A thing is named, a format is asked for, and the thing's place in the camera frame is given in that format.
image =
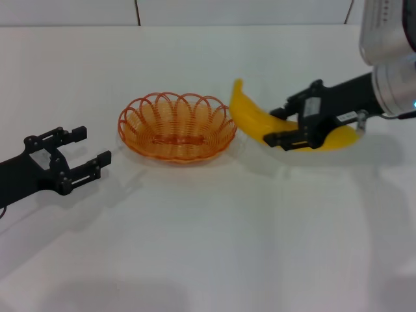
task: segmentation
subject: yellow banana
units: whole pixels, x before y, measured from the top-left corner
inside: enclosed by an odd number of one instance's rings
[[[263,137],[269,133],[279,133],[298,129],[296,122],[280,120],[261,110],[248,96],[242,93],[242,80],[234,84],[229,111],[237,127],[256,141],[266,144]],[[345,148],[357,142],[359,136],[349,126],[334,129],[317,149],[300,148],[294,151],[328,151]]]

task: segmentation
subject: robotic arm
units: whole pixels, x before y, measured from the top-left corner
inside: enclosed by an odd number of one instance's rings
[[[101,177],[101,169],[111,163],[111,152],[70,169],[59,147],[86,139],[86,127],[72,132],[59,127],[24,140],[22,154],[0,162],[0,219],[8,205],[41,190],[53,190],[65,196]]]
[[[281,120],[297,114],[298,129],[269,133],[263,140],[285,150],[319,148],[335,128],[367,118],[416,117],[416,1],[367,0],[361,29],[361,55],[372,73],[332,88],[321,80],[270,114]]]

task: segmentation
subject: white tabletop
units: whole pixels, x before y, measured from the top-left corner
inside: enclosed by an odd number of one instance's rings
[[[113,152],[103,178],[40,192],[0,221],[0,311],[408,312],[416,306],[414,121],[369,121],[344,151],[285,153],[239,136],[203,166],[117,139],[150,92],[265,109],[315,79],[370,69],[352,26],[0,29],[0,159],[85,125],[72,166]]]

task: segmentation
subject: orange basket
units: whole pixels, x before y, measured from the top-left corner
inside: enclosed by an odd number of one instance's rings
[[[130,149],[180,164],[217,157],[236,131],[219,99],[191,93],[148,94],[132,101],[118,118],[118,133]]]

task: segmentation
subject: cable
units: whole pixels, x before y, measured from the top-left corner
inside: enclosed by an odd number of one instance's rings
[[[379,115],[381,118],[386,119],[386,120],[394,120],[400,117],[400,115],[397,116],[386,116],[386,115]]]
[[[2,218],[2,217],[4,217],[4,215],[5,215],[5,213],[6,213],[6,210],[7,210],[7,206],[6,207],[3,207],[2,208],[2,212],[1,212],[1,214],[0,214],[0,219]]]

